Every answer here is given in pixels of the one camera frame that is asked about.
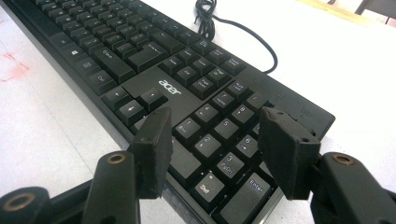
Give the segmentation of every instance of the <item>keyboard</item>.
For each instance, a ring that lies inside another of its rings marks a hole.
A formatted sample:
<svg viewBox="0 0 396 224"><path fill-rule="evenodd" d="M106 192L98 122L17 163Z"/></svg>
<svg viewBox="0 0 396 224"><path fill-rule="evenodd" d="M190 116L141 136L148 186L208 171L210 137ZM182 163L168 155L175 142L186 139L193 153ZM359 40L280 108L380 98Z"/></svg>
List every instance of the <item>keyboard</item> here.
<svg viewBox="0 0 396 224"><path fill-rule="evenodd" d="M144 2L5 2L128 142L148 114L171 108L163 197L187 223L261 223L283 196L257 147L263 106L288 113L318 140L335 120ZM89 187L52 199L54 223L79 222Z"/></svg>

